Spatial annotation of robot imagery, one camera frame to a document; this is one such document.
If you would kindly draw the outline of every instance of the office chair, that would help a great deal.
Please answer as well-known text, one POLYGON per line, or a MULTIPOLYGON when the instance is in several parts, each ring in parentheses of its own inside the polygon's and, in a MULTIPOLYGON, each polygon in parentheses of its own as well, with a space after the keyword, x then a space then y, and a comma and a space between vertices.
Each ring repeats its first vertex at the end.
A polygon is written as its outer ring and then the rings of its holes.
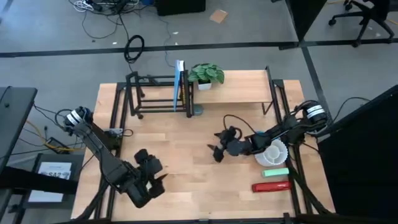
POLYGON ((353 7, 352 4, 358 6, 361 11, 334 15, 331 18, 331 20, 329 20, 329 26, 335 25, 336 18, 339 17, 362 16, 363 20, 359 23, 360 25, 362 25, 362 29, 358 35, 358 38, 352 44, 353 47, 358 47, 359 45, 361 45, 361 38, 371 19, 377 22, 381 27, 383 27, 383 29, 385 29, 390 34, 390 37, 388 38, 388 43, 391 43, 392 38, 394 37, 395 34, 391 30, 391 28, 386 24, 385 20, 387 19, 387 15, 389 12, 398 11, 397 0, 364 0, 364 2, 367 1, 371 1, 374 4, 374 6, 372 8, 369 8, 357 1, 346 0, 344 4, 347 11, 349 11, 353 7))

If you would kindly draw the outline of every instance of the green marker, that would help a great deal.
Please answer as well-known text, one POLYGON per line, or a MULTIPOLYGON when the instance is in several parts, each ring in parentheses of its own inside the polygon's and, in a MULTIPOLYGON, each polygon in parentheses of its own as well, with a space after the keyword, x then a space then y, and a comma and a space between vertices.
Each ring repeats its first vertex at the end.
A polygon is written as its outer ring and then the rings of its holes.
POLYGON ((276 175, 287 175, 289 174, 288 168, 280 168, 280 169, 272 169, 272 170, 264 170, 262 171, 262 175, 264 177, 272 177, 276 175))

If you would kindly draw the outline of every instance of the green plant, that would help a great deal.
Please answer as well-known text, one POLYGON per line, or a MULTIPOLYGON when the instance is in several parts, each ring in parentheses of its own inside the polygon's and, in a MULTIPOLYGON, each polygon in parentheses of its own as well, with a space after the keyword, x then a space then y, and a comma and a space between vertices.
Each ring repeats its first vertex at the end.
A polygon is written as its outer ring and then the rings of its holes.
POLYGON ((220 82, 224 83, 224 72, 222 69, 212 63, 197 64, 192 67, 192 70, 188 76, 190 82, 220 82))

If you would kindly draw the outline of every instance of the red object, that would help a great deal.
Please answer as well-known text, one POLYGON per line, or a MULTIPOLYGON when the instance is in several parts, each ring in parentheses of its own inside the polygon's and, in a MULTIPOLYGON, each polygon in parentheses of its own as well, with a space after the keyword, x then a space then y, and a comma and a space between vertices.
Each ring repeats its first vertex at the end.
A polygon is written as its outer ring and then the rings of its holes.
POLYGON ((259 183, 259 184, 253 184, 251 188, 253 192, 275 192, 275 191, 290 189, 290 182, 281 181, 281 182, 259 183))

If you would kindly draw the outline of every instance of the black box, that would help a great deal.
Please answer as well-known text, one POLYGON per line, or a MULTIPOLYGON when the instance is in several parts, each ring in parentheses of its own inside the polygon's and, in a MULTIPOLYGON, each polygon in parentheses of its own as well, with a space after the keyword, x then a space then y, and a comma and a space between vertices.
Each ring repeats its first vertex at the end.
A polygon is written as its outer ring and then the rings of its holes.
POLYGON ((155 0, 157 14, 176 15, 206 10, 206 0, 155 0))

